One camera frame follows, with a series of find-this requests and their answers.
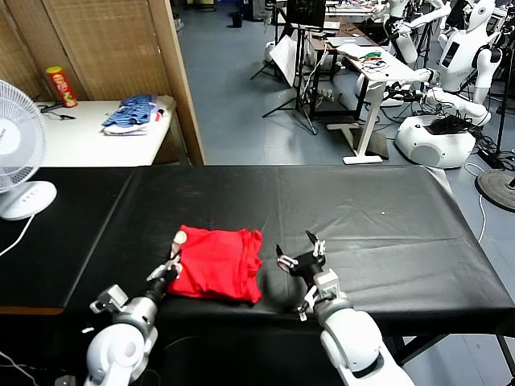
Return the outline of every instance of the white fan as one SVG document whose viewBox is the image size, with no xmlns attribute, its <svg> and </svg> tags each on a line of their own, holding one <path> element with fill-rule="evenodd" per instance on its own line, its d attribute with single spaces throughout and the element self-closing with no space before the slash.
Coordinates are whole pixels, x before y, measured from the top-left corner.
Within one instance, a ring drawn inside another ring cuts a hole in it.
<svg viewBox="0 0 515 386">
<path fill-rule="evenodd" d="M 46 128 L 31 98 L 0 80 L 0 217 L 4 220 L 31 217 L 56 197 L 52 183 L 26 182 L 43 163 Z"/>
</svg>

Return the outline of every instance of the table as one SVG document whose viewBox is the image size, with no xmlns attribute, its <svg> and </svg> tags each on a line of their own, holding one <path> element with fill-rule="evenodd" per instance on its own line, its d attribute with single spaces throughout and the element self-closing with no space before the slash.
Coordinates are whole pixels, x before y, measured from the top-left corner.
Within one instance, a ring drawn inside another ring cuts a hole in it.
<svg viewBox="0 0 515 386">
<path fill-rule="evenodd" d="M 177 153 L 182 163 L 187 162 L 173 98 L 159 96 L 158 105 L 164 114 L 159 122 L 154 116 L 150 119 L 147 135 L 106 136 L 102 133 L 101 123 L 119 105 L 120 101 L 80 101 L 71 109 L 52 110 L 53 113 L 75 117 L 73 120 L 61 121 L 57 116 L 45 113 L 48 148 L 43 166 L 151 165 L 165 140 L 163 150 Z M 176 151 L 171 149 L 170 143 L 174 144 Z"/>
<path fill-rule="evenodd" d="M 338 2 L 327 0 L 325 3 L 326 16 L 347 16 L 351 18 L 373 18 L 376 19 L 385 10 L 386 3 L 379 1 L 375 6 L 359 6 L 359 7 L 337 7 Z"/>
<path fill-rule="evenodd" d="M 342 128 L 345 139 L 355 154 L 353 157 L 344 157 L 344 163 L 346 164 L 382 162 L 382 158 L 378 155 L 366 155 L 365 153 L 369 146 L 370 136 L 372 135 L 373 127 L 375 126 L 377 115 L 379 114 L 379 109 L 381 108 L 386 84 L 388 82 L 400 80 L 414 82 L 418 79 L 416 72 L 412 68 L 406 66 L 385 49 L 375 47 L 374 50 L 381 52 L 381 60 L 385 62 L 384 70 L 377 71 L 375 69 L 369 69 L 363 61 L 354 60 L 344 54 L 347 60 L 365 76 L 366 81 L 363 82 L 362 92 L 363 88 L 370 86 L 367 91 L 367 95 L 371 101 L 369 115 L 365 122 L 365 129 L 363 130 L 357 149 L 354 149 L 354 141 L 350 129 Z"/>
<path fill-rule="evenodd" d="M 354 24 L 349 22 L 344 22 L 344 20 L 340 21 L 340 29 L 336 33 L 338 37 L 352 37 L 352 34 L 358 34 L 361 37 L 366 38 L 374 47 L 377 46 L 375 42 L 373 42 L 367 35 L 365 35 L 359 28 L 357 28 Z M 323 53 L 327 50 L 329 55 L 332 55 L 332 64 L 330 71 L 330 80 L 333 80 L 335 74 L 336 60 L 339 52 L 333 47 L 329 42 L 324 42 L 319 39 L 313 39 L 310 37 L 308 39 L 309 44 L 313 51 L 316 52 L 316 63 L 318 63 L 323 56 Z M 313 74 L 313 95 L 318 95 L 319 90 L 319 80 L 320 80 L 320 68 L 318 67 Z M 316 110 L 316 98 L 311 98 L 310 108 L 309 108 L 309 118 L 313 119 L 314 117 L 340 117 L 344 120 L 346 117 L 349 117 L 346 123 L 357 122 L 360 118 L 361 109 L 363 108 L 363 103 L 365 100 L 367 88 L 361 88 L 360 95 L 358 96 L 358 101 L 355 109 L 348 110 L 345 108 L 344 111 L 341 110 L 328 110 L 328 111 L 320 111 Z"/>
<path fill-rule="evenodd" d="M 328 243 L 327 268 L 383 334 L 423 335 L 400 351 L 399 362 L 446 334 L 515 336 L 515 305 L 441 170 L 152 166 L 46 168 L 36 177 L 52 181 L 58 195 L 0 261 L 4 314 L 64 309 L 63 317 L 84 327 L 93 318 L 88 304 L 105 287 L 118 283 L 130 296 L 139 292 L 181 224 L 247 227 L 264 235 L 257 278 L 263 299 L 249 306 L 170 297 L 159 333 L 216 326 L 314 330 L 312 320 L 300 323 L 294 312 L 304 284 L 278 269 L 274 251 L 276 243 L 290 255 L 308 250 L 303 231 L 309 228 Z M 0 222 L 0 249 L 22 227 Z"/>
</svg>

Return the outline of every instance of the fan grille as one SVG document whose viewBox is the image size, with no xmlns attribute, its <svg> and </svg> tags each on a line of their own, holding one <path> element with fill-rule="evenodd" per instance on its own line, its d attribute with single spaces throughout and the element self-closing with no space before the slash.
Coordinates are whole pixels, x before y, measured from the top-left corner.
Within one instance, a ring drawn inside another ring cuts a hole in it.
<svg viewBox="0 0 515 386">
<path fill-rule="evenodd" d="M 28 180 L 39 169 L 47 150 L 46 128 L 31 98 L 0 80 L 0 193 Z"/>
</svg>

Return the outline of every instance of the folded clothes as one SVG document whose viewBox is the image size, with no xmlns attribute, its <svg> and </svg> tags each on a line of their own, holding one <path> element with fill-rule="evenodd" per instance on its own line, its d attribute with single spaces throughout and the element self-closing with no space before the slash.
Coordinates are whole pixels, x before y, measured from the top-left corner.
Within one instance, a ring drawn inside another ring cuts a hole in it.
<svg viewBox="0 0 515 386">
<path fill-rule="evenodd" d="M 183 271 L 168 293 L 192 298 L 223 298 L 256 303 L 261 291 L 256 274 L 261 267 L 259 231 L 208 231 L 182 226 L 187 241 L 181 247 Z"/>
<path fill-rule="evenodd" d="M 131 96 L 120 103 L 120 107 L 107 118 L 103 126 L 117 125 L 131 127 L 142 125 L 150 120 L 150 112 L 154 104 L 150 94 Z"/>
</svg>

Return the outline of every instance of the pringles can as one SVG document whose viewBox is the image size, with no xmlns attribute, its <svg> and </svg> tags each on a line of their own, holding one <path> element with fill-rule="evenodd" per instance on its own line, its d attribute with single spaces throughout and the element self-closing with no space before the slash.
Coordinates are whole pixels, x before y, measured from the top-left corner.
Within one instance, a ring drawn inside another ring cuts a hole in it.
<svg viewBox="0 0 515 386">
<path fill-rule="evenodd" d="M 73 93 L 70 82 L 66 79 L 63 69 L 60 66 L 47 68 L 47 74 L 50 76 L 51 82 L 57 90 L 64 107 L 77 106 L 77 98 Z"/>
</svg>

